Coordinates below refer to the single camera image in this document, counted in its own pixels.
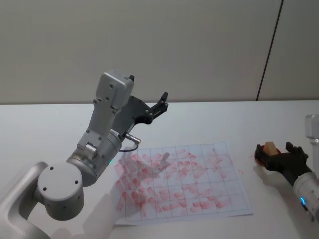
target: blue led light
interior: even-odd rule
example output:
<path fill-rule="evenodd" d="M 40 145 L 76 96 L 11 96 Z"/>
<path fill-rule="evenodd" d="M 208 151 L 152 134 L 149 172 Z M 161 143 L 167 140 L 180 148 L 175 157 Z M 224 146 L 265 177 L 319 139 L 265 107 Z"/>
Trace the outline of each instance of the blue led light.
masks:
<path fill-rule="evenodd" d="M 301 203 L 302 203 L 303 205 L 306 205 L 306 201 L 305 201 L 305 199 L 300 198 L 300 201 L 301 201 Z"/>

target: white table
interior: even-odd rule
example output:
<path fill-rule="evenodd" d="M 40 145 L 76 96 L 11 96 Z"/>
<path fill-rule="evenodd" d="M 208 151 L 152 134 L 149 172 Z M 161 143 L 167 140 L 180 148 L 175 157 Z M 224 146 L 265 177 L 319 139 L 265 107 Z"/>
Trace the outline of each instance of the white table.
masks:
<path fill-rule="evenodd" d="M 92 105 L 0 106 L 0 189 L 27 163 L 64 161 L 86 129 Z M 284 151 L 286 141 L 312 151 L 305 137 L 304 118 L 319 112 L 319 101 L 171 103 L 151 125 L 138 125 L 132 134 L 143 148 L 229 142 L 234 164 L 248 193 L 254 215 L 142 227 L 120 227 L 113 239 L 312 239 L 319 237 L 278 173 L 256 167 L 256 144 L 274 141 Z M 37 205 L 29 220 L 53 239 L 95 239 L 108 220 L 105 208 L 112 175 L 107 169 L 98 182 L 85 188 L 85 206 L 67 222 L 51 219 Z"/>

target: sheet of paper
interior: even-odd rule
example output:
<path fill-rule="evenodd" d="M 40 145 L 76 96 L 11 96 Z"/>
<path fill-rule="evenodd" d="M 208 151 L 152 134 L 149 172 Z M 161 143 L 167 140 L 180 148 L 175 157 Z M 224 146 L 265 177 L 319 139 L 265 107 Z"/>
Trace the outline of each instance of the sheet of paper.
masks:
<path fill-rule="evenodd" d="M 226 142 L 118 153 L 117 225 L 251 214 Z"/>

